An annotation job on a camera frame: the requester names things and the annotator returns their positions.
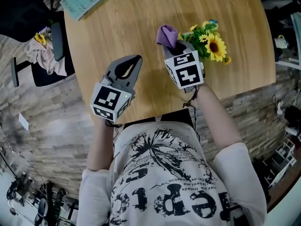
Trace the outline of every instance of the yellow flower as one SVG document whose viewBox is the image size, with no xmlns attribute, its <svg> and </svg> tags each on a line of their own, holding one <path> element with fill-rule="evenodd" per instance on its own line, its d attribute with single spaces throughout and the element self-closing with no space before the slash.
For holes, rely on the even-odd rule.
<svg viewBox="0 0 301 226">
<path fill-rule="evenodd" d="M 43 34 L 36 33 L 36 35 L 34 36 L 34 39 L 36 41 L 38 41 L 39 43 L 46 45 L 46 39 Z"/>
<path fill-rule="evenodd" d="M 210 24 L 209 21 L 204 21 L 202 27 L 205 27 L 207 24 Z"/>
<path fill-rule="evenodd" d="M 197 28 L 197 24 L 196 25 L 193 25 L 191 28 L 190 28 L 190 32 L 194 31 L 196 28 Z"/>
<path fill-rule="evenodd" d="M 230 56 L 225 57 L 225 65 L 228 65 L 230 63 L 231 63 L 231 57 Z"/>
<path fill-rule="evenodd" d="M 180 32 L 178 33 L 178 40 L 183 40 Z"/>
<path fill-rule="evenodd" d="M 222 61 L 222 58 L 226 57 L 225 42 L 213 33 L 208 35 L 208 43 L 205 45 L 205 48 L 207 53 L 210 54 L 211 60 Z"/>
<path fill-rule="evenodd" d="M 214 35 L 217 35 L 219 38 L 221 37 L 219 32 L 214 32 Z"/>
<path fill-rule="evenodd" d="M 201 42 L 206 42 L 208 40 L 208 36 L 206 34 L 203 34 L 203 35 L 199 36 L 199 40 Z"/>
</svg>

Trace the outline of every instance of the purple cloth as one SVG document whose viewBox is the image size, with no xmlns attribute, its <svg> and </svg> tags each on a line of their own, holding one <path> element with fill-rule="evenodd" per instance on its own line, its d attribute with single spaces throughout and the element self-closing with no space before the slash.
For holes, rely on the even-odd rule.
<svg viewBox="0 0 301 226">
<path fill-rule="evenodd" d="M 175 48 L 175 44 L 178 39 L 178 31 L 170 25 L 162 25 L 158 28 L 157 44 L 167 46 L 169 48 Z"/>
</svg>

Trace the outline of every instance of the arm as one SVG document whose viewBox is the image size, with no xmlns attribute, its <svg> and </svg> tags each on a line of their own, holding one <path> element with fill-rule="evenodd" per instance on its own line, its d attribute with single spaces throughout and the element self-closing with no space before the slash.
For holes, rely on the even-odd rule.
<svg viewBox="0 0 301 226">
<path fill-rule="evenodd" d="M 94 126 L 94 139 L 88 152 L 87 168 L 91 171 L 109 170 L 113 160 L 113 127 L 98 119 Z"/>
<path fill-rule="evenodd" d="M 213 168 L 225 184 L 230 202 L 247 210 L 250 225 L 262 226 L 267 216 L 264 192 L 234 121 L 207 85 L 199 87 L 197 103 L 221 149 Z"/>
<path fill-rule="evenodd" d="M 196 101 L 220 150 L 242 141 L 234 121 L 207 85 L 199 86 Z"/>
<path fill-rule="evenodd" d="M 79 226 L 101 226 L 108 221 L 111 203 L 107 180 L 113 160 L 113 129 L 105 124 L 104 119 L 98 119 L 95 123 L 87 169 L 83 172 L 79 190 Z"/>
</svg>

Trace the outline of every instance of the sleeve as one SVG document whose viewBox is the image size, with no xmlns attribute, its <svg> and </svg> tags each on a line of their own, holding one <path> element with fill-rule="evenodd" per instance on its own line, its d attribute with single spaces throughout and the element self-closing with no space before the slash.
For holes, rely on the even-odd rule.
<svg viewBox="0 0 301 226">
<path fill-rule="evenodd" d="M 246 211 L 249 224 L 264 225 L 267 204 L 246 145 L 236 143 L 221 150 L 213 161 L 213 168 L 225 184 L 230 202 Z"/>
<path fill-rule="evenodd" d="M 78 226 L 102 226 L 111 210 L 106 185 L 108 170 L 84 170 L 79 189 Z"/>
</svg>

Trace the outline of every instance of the floor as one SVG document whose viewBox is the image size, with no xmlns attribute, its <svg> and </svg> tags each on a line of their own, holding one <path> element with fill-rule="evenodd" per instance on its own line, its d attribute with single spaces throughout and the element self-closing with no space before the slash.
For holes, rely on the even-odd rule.
<svg viewBox="0 0 301 226">
<path fill-rule="evenodd" d="M 296 145 L 294 158 L 297 162 L 293 167 L 289 167 L 279 183 L 269 189 L 271 201 L 268 203 L 268 212 L 270 212 L 284 198 L 301 176 L 301 143 L 298 140 L 293 142 Z"/>
<path fill-rule="evenodd" d="M 77 198 L 82 171 L 86 167 L 93 123 L 82 100 L 76 76 L 54 85 L 36 87 L 31 67 L 19 72 L 20 86 L 14 88 L 10 61 L 25 60 L 27 43 L 0 35 L 0 146 L 16 173 L 27 171 L 39 187 L 51 180 Z M 286 105 L 301 100 L 293 90 L 299 71 L 277 66 L 277 82 L 223 100 L 237 123 L 251 157 L 272 154 L 283 139 L 284 119 L 275 116 L 272 96 Z M 29 122 L 26 131 L 18 122 L 21 113 Z M 202 112 L 197 110 L 197 130 L 207 159 L 217 154 Z"/>
</svg>

